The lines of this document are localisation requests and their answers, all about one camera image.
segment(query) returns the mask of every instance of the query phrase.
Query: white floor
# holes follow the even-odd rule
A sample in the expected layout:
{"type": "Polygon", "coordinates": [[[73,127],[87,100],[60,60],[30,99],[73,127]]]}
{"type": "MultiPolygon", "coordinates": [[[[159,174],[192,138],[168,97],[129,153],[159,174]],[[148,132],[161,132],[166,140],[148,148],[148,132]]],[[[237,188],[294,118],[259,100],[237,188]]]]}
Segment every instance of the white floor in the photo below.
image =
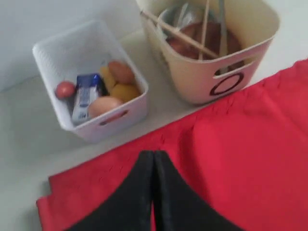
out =
{"type": "MultiPolygon", "coordinates": [[[[281,29],[251,84],[308,57],[308,2],[268,0],[281,29]]],[[[62,131],[43,83],[33,78],[0,93],[0,230],[41,230],[35,201],[48,195],[47,178],[179,119],[197,108],[181,101],[152,58],[141,31],[123,39],[150,85],[146,120],[99,144],[62,131]]]]}

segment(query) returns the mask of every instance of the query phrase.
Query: white plastic basket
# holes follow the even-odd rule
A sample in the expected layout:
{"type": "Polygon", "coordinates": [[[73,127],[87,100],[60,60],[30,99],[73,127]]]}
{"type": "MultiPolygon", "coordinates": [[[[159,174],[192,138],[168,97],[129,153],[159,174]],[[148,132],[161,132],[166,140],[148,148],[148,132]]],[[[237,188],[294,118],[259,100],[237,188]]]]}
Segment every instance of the white plastic basket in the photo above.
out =
{"type": "Polygon", "coordinates": [[[33,55],[62,129],[89,142],[98,142],[140,121],[147,115],[148,84],[103,21],[91,21],[37,43],[33,55]],[[126,62],[136,76],[141,96],[97,118],[74,126],[68,105],[56,98],[56,86],[77,75],[97,73],[106,53],[126,62]],[[123,115],[116,120],[110,118],[123,115]]]}
{"type": "MultiPolygon", "coordinates": [[[[136,0],[141,10],[157,17],[178,0],[136,0]]],[[[205,5],[205,0],[188,0],[205,5]]],[[[218,0],[210,8],[219,15],[218,0]]],[[[238,38],[242,50],[215,60],[198,61],[176,53],[162,38],[152,21],[142,25],[155,58],[170,73],[180,96],[190,103],[206,103],[245,87],[259,66],[279,29],[277,13],[262,0],[226,0],[227,27],[238,38]],[[216,71],[245,60],[241,68],[216,76],[216,71]]]]}

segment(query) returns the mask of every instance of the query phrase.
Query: red fabric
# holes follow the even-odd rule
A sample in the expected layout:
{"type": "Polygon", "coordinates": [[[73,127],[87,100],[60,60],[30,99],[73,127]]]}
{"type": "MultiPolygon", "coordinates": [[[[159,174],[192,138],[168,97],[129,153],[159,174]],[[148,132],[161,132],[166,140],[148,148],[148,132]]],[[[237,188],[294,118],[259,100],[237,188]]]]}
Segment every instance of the red fabric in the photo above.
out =
{"type": "Polygon", "coordinates": [[[308,60],[50,177],[45,231],[97,208],[141,150],[166,150],[187,183],[248,231],[308,230],[308,60]]]}

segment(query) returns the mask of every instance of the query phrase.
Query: black circle logo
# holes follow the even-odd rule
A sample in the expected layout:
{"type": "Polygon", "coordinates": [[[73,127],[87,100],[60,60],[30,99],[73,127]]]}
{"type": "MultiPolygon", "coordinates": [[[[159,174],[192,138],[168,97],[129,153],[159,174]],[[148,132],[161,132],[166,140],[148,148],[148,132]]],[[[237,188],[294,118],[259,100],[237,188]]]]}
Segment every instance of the black circle logo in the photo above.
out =
{"type": "Polygon", "coordinates": [[[244,74],[243,74],[242,72],[236,73],[236,74],[234,74],[234,75],[232,75],[232,76],[229,76],[229,77],[223,79],[222,81],[220,81],[218,84],[216,84],[216,85],[212,88],[212,90],[210,91],[210,96],[221,95],[221,94],[224,94],[224,93],[226,93],[226,92],[232,90],[232,89],[235,88],[237,85],[239,85],[239,84],[242,82],[243,79],[244,79],[244,74]],[[237,82],[236,82],[233,86],[229,87],[228,89],[226,89],[226,90],[224,90],[224,91],[216,92],[217,88],[218,88],[224,81],[228,80],[229,78],[233,78],[233,77],[237,77],[237,76],[238,76],[239,79],[237,80],[237,82]]]}

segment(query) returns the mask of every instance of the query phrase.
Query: white wall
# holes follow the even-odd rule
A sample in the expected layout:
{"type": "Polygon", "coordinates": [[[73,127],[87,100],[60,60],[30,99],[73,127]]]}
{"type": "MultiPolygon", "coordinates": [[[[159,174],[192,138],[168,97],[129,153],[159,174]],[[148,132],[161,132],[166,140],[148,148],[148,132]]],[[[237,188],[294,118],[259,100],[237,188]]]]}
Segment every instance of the white wall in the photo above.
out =
{"type": "Polygon", "coordinates": [[[93,18],[117,38],[140,27],[135,0],[1,0],[0,91],[38,74],[35,42],[93,18]]]}

